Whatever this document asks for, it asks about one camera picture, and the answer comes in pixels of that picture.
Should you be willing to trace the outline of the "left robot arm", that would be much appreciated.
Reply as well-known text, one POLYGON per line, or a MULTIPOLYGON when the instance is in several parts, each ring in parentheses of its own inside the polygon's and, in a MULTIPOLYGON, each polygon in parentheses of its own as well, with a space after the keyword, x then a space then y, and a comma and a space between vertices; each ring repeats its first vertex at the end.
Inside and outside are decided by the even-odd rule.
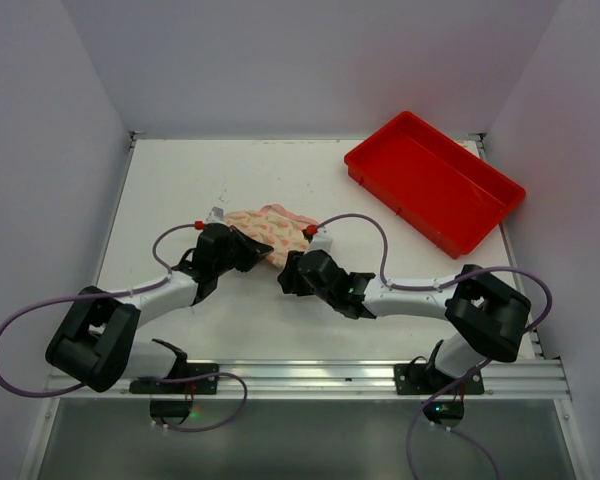
POLYGON ((246 273, 273 251, 234 226, 197 228, 196 245, 167 268, 164 279, 117 294, 84 288, 47 346, 46 361, 96 392, 121 379, 169 384, 188 377, 186 352, 160 339, 137 341, 138 328, 202 302, 221 275, 246 273))

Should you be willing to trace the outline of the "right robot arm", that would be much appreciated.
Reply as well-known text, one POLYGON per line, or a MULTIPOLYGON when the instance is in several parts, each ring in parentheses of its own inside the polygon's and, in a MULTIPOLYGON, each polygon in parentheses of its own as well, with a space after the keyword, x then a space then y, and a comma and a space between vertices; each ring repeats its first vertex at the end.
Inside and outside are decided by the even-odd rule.
POLYGON ((438 342, 428 359, 436 379, 460 378, 485 360, 515 362, 531 309, 526 296, 471 264, 441 282, 403 290, 372 273, 348 273, 323 250, 293 251, 278 283, 284 294, 313 295, 350 319, 403 315, 449 322, 455 334, 438 342))

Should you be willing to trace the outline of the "floral fabric laundry bag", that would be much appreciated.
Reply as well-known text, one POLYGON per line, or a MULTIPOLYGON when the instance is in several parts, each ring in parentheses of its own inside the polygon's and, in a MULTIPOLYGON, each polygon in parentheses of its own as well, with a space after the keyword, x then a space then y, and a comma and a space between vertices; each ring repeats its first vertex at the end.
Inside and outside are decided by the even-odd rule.
POLYGON ((276 214, 264 214, 259 210, 239 210, 225 213, 224 221, 254 240, 271 245, 274 251, 266 260, 279 269, 284 267, 290 251, 305 251, 309 244, 302 233, 309 225, 276 214))

